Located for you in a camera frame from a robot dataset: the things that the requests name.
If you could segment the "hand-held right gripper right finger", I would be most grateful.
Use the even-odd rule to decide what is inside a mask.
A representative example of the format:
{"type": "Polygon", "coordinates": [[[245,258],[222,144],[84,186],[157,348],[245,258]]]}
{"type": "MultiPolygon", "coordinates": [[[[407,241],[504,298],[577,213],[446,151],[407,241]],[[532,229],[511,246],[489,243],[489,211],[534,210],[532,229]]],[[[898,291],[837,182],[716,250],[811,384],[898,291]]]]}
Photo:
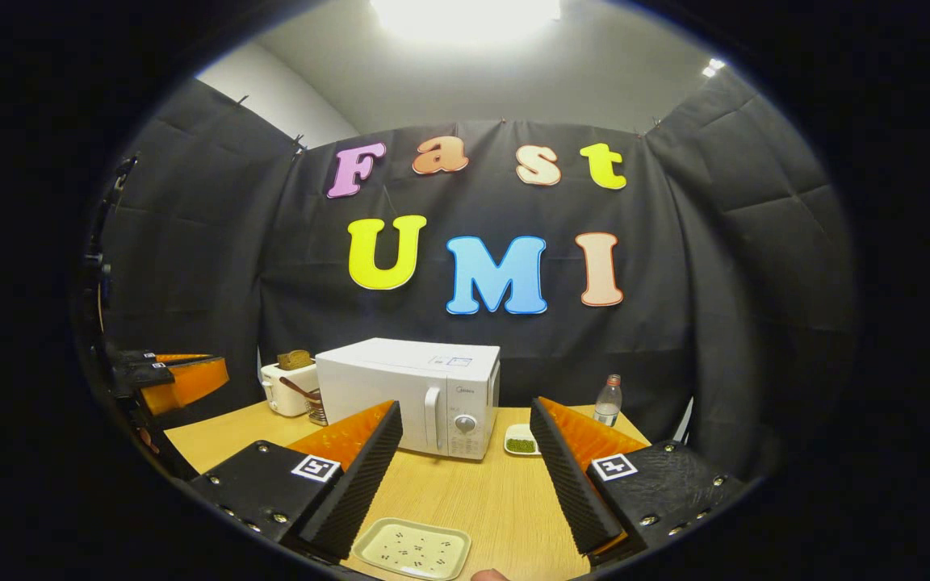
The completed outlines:
{"type": "Polygon", "coordinates": [[[657,550],[700,529],[746,490],[682,442],[646,444],[545,397],[532,401],[529,426],[585,558],[657,550]]]}

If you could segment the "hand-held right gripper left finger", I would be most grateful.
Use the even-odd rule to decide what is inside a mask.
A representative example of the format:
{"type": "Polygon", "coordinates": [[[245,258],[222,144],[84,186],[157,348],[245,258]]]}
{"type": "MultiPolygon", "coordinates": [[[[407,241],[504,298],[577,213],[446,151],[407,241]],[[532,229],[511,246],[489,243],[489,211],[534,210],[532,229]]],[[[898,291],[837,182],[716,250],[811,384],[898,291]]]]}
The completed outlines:
{"type": "Polygon", "coordinates": [[[336,565],[350,549],[403,435],[387,400],[288,445],[258,439],[191,480],[244,529],[336,565]]]}

